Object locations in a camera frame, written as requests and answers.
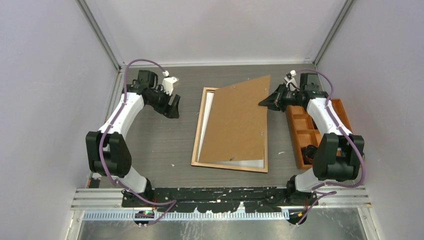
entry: white panel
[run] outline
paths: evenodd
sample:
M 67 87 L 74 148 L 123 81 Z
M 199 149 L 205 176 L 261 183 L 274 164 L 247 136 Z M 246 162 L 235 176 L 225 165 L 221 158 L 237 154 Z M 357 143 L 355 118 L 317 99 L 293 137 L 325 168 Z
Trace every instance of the white panel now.
M 117 56 L 162 64 L 312 62 L 344 0 L 89 0 Z
M 1 1 L 1 239 L 64 239 L 116 70 L 74 0 Z
M 365 179 L 386 239 L 423 239 L 424 1 L 357 1 L 318 68 L 365 140 Z

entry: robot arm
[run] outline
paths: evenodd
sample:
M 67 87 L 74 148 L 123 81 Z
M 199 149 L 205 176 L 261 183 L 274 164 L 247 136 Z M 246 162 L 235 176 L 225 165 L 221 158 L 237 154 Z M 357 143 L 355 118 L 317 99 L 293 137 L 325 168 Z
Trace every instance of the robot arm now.
M 132 157 L 125 138 L 136 115 L 145 105 L 152 106 L 156 112 L 167 118 L 179 118 L 180 96 L 175 95 L 172 104 L 169 104 L 177 82 L 178 78 L 168 76 L 163 79 L 162 84 L 158 85 L 158 75 L 148 70 L 140 70 L 137 79 L 127 85 L 126 105 L 116 118 L 113 127 L 107 132 L 103 144 L 103 156 L 107 168 L 114 180 L 119 180 L 136 193 L 144 193 L 145 189 L 150 187 L 150 182 L 131 166 Z M 98 131 L 88 132 L 85 137 L 88 164 L 93 173 L 106 176 L 99 156 L 100 139 L 112 119 L 118 114 L 123 102 L 124 94 L 121 95 L 118 107 L 106 123 Z
M 331 100 L 326 100 L 328 94 L 325 91 L 305 90 L 305 86 L 295 89 L 290 82 L 294 82 L 294 71 L 286 75 L 287 84 L 280 84 L 278 88 L 266 99 L 259 103 L 270 110 L 284 112 L 287 106 L 302 106 L 314 120 L 322 139 L 313 158 L 312 168 L 306 172 L 293 176 L 287 182 L 289 194 L 294 192 L 311 193 L 318 184 L 327 181 L 343 182 L 357 178 L 360 161 L 354 153 L 352 146 L 341 133 L 341 129 L 350 137 L 358 150 L 362 153 L 364 139 L 360 135 L 353 135 L 347 129 L 333 109 Z

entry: wooden organizer box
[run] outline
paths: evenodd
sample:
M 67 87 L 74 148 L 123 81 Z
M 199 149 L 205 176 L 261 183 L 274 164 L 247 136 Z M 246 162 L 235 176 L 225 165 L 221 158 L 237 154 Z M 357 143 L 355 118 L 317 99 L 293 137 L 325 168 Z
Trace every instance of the wooden organizer box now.
M 351 124 L 349 123 L 348 116 L 343 108 L 340 99 L 331 99 L 332 106 L 335 113 L 340 118 L 341 122 L 352 131 Z M 311 116 L 306 113 L 302 106 L 288 106 L 287 119 L 290 125 L 291 138 L 293 141 L 293 149 L 296 156 L 298 169 L 310 169 L 312 164 L 306 163 L 302 157 L 302 148 L 308 145 L 319 146 L 321 142 L 321 134 L 318 129 L 314 127 L 314 122 Z

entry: brown backing board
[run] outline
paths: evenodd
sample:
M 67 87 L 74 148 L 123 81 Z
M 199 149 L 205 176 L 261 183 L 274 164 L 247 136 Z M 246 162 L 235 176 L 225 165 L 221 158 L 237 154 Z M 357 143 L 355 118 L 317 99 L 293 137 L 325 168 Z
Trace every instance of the brown backing board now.
M 216 89 L 204 133 L 199 163 L 261 160 L 267 134 L 271 76 Z
M 348 116 L 343 108 L 340 99 L 331 99 L 335 113 L 340 118 L 341 122 L 352 131 Z M 287 110 L 288 124 L 290 125 L 291 138 L 298 169 L 310 169 L 312 164 L 305 164 L 302 157 L 302 148 L 308 145 L 318 146 L 321 142 L 320 131 L 314 129 L 314 124 L 311 116 L 305 111 L 302 106 L 288 106 Z
M 205 112 L 205 102 L 206 102 L 206 94 L 208 92 L 214 92 L 217 88 L 213 87 L 204 87 L 203 94 L 201 97 L 200 103 L 200 111 L 199 117 L 197 121 L 197 129 L 196 136 L 194 138 L 194 147 L 193 154 L 191 157 L 191 165 L 195 167 L 205 167 L 205 168 L 216 168 L 216 169 L 228 169 L 228 170 L 237 170 L 237 171 L 246 171 L 246 172 L 257 172 L 257 173 L 268 173 L 268 132 L 265 134 L 265 142 L 264 142 L 264 152 L 263 152 L 263 168 L 256 167 L 245 167 L 245 166 L 233 166 L 233 165 L 225 165 L 225 164 L 216 164 L 216 163 L 202 163 L 197 161 L 197 156 L 200 147 L 200 138 L 201 138 L 201 129 L 203 124 L 203 117 Z

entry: purple cable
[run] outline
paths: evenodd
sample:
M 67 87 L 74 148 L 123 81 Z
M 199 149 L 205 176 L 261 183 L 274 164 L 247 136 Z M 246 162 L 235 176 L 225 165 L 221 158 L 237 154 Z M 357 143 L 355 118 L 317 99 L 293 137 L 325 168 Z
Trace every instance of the purple cable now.
M 128 65 L 125 68 L 124 74 L 123 74 L 123 103 L 121 104 L 118 111 L 116 112 L 116 115 L 110 121 L 110 123 L 107 126 L 104 133 L 101 135 L 100 144 L 98 146 L 98 153 L 100 155 L 100 161 L 101 161 L 101 165 L 103 166 L 104 172 L 106 173 L 107 178 L 110 180 L 110 182 L 112 183 L 113 186 L 116 186 L 117 184 L 119 184 L 120 186 L 125 188 L 127 191 L 134 194 L 137 198 L 141 199 L 142 201 L 144 201 L 148 204 L 158 205 L 158 206 L 170 205 L 168 207 L 168 209 L 160 217 L 158 217 L 153 222 L 149 222 L 149 224 L 147 224 L 148 226 L 150 226 L 152 224 L 157 223 L 161 218 L 163 218 L 165 216 L 165 214 L 167 214 L 171 210 L 171 208 L 176 204 L 177 200 L 174 199 L 172 201 L 167 201 L 167 202 L 152 202 L 152 201 L 149 201 L 149 200 L 143 198 L 142 196 L 140 196 L 138 193 L 136 193 L 135 191 L 130 189 L 123 182 L 120 182 L 119 180 L 114 181 L 112 176 L 111 176 L 111 172 L 109 171 L 108 166 L 106 165 L 105 156 L 103 155 L 103 143 L 105 142 L 106 135 L 108 134 L 109 130 L 112 128 L 112 125 L 115 123 L 116 119 L 118 118 L 119 114 L 122 112 L 122 110 L 124 109 L 124 107 L 127 103 L 127 75 L 128 75 L 128 70 L 130 69 L 130 66 L 135 62 L 152 63 L 152 64 L 158 66 L 163 72 L 166 72 L 166 70 L 161 65 L 159 65 L 158 63 L 156 63 L 152 60 L 148 60 L 148 59 L 135 59 L 135 60 L 132 60 L 131 62 L 128 63 Z
M 334 195 L 334 194 L 336 194 L 337 192 L 336 191 L 331 191 L 331 192 L 328 192 L 328 193 L 325 193 L 325 192 L 318 192 L 318 191 L 315 191 L 316 189 L 318 189 L 318 188 L 321 188 L 321 187 L 323 187 L 323 186 L 325 186 L 325 185 L 333 185 L 333 186 L 339 186 L 339 187 L 343 187 L 343 188 L 356 188 L 356 187 L 359 187 L 360 185 L 362 185 L 362 183 L 364 183 L 364 179 L 365 179 L 365 175 L 366 175 L 366 170 L 365 170 L 365 163 L 364 163 L 364 159 L 362 158 L 362 155 L 361 155 L 361 153 L 359 152 L 359 149 L 357 148 L 357 146 L 354 144 L 354 142 L 352 141 L 352 139 L 349 137 L 349 135 L 340 127 L 340 123 L 339 123 L 339 121 L 337 121 L 337 119 L 336 119 L 336 116 L 334 116 L 333 115 L 333 113 L 332 113 L 332 111 L 330 110 L 330 108 L 328 107 L 328 105 L 329 105 L 329 101 L 330 101 L 330 99 L 332 98 L 332 96 L 333 96 L 333 92 L 334 92 L 334 86 L 333 86 L 333 83 L 330 81 L 330 79 L 326 76 L 326 75 L 324 75 L 322 72 L 320 72 L 320 71 L 317 71 L 317 70 L 315 70 L 315 69 L 301 69 L 301 70 L 298 70 L 298 71 L 296 71 L 296 73 L 300 73 L 300 72 L 306 72 L 306 71 L 310 71 L 310 72 L 314 72 L 314 73 L 317 73 L 317 74 L 319 74 L 319 75 L 321 75 L 323 78 L 325 78 L 325 80 L 327 80 L 327 82 L 328 82 L 328 84 L 330 84 L 330 87 L 331 87 L 331 92 L 328 94 L 328 97 L 327 97 L 327 99 L 325 100 L 325 109 L 327 110 L 327 112 L 328 112 L 328 114 L 330 115 L 330 117 L 331 117 L 331 119 L 332 119 L 332 121 L 335 123 L 335 125 L 336 125 L 336 127 L 337 127 L 337 129 L 341 132 L 341 134 L 343 134 L 343 136 L 346 138 L 346 140 L 349 142 L 349 144 L 352 146 L 352 149 L 353 149 L 353 151 L 355 152 L 355 154 L 356 154 L 356 156 L 358 157 L 358 159 L 359 159 L 359 162 L 360 162 L 360 165 L 362 166 L 362 168 L 361 168 L 361 171 L 362 171 L 362 174 L 361 174 L 361 176 L 360 176 L 360 179 L 359 179 L 359 181 L 356 183 L 356 184 L 353 184 L 353 185 L 347 185 L 347 184 L 343 184 L 343 183 L 338 183 L 338 182 L 323 182 L 323 183 L 320 183 L 320 184 L 318 184 L 318 185 L 316 185 L 316 186 L 314 186 L 314 187 L 312 187 L 312 190 L 314 191 L 314 193 L 318 193 L 318 194 L 322 194 L 320 197 L 318 197 L 313 203 L 312 203 L 312 205 L 310 206 L 310 208 L 305 212 L 305 214 L 302 216 L 302 218 L 297 222 L 297 225 L 299 224 L 299 223 L 301 223 L 302 221 L 303 221 L 303 219 L 304 218 L 306 218 L 306 216 L 307 216 L 307 214 L 309 213 L 309 211 L 312 209 L 312 207 L 315 205 L 315 204 L 317 204 L 317 202 L 318 202 L 318 200 L 320 200 L 320 199 L 322 199 L 323 197 L 325 197 L 325 196 L 328 196 L 328 195 Z

